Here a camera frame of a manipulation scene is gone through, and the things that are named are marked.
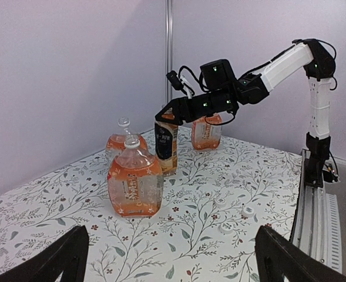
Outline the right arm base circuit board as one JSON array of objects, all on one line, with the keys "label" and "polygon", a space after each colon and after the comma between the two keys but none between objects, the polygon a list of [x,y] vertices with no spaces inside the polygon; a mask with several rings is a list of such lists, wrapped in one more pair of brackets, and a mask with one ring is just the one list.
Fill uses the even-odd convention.
[{"label": "right arm base circuit board", "polygon": [[338,175],[333,168],[332,164],[324,163],[323,167],[323,180],[327,183],[336,183],[338,182]]}]

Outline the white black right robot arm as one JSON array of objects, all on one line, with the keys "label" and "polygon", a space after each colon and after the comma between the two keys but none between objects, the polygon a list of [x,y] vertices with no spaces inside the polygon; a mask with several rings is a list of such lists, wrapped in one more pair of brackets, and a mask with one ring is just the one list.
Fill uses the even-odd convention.
[{"label": "white black right robot arm", "polygon": [[173,88],[184,93],[172,99],[155,116],[157,122],[180,126],[215,113],[236,115],[240,105],[255,105],[300,68],[304,68],[310,86],[310,127],[306,147],[310,153],[304,161],[304,185],[323,187],[338,181],[338,167],[327,164],[330,151],[329,94],[335,81],[335,55],[319,39],[297,39],[270,61],[250,69],[236,78],[227,59],[219,59],[200,67],[196,78],[203,94],[195,95],[180,72],[170,71],[166,77]]}]

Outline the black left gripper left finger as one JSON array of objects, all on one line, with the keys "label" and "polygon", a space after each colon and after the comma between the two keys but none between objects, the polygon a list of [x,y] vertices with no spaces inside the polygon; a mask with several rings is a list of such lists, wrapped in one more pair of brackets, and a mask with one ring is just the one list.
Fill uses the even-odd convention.
[{"label": "black left gripper left finger", "polygon": [[75,226],[44,251],[0,274],[0,281],[83,281],[89,251],[85,226]]}]

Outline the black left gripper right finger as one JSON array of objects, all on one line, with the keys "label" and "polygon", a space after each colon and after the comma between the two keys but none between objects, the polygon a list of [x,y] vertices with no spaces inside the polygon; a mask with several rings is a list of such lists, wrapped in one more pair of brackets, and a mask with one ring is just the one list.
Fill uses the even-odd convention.
[{"label": "black left gripper right finger", "polygon": [[255,238],[260,281],[346,281],[346,276],[306,255],[271,227],[261,226]]}]

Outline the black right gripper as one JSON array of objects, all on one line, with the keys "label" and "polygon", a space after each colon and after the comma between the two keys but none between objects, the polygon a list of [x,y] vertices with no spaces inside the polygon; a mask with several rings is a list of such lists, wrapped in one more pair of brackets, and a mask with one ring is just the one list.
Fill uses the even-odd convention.
[{"label": "black right gripper", "polygon": [[194,99],[187,97],[175,98],[155,115],[155,121],[172,125],[183,125],[196,120],[193,106]]}]

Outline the slim orange drink bottle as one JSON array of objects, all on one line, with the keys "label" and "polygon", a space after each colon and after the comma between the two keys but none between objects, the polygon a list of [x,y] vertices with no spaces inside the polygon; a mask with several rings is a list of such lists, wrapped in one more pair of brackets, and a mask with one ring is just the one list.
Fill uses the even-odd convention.
[{"label": "slim orange drink bottle", "polygon": [[155,152],[164,177],[175,174],[177,170],[178,125],[154,123]]}]

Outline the white slim bottle cap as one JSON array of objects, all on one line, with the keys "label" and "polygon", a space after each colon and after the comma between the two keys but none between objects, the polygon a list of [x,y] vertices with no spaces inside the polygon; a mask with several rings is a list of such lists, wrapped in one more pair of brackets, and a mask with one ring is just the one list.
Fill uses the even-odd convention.
[{"label": "white slim bottle cap", "polygon": [[224,222],[219,225],[219,231],[223,234],[232,234],[232,232],[234,231],[234,227],[231,223]]}]

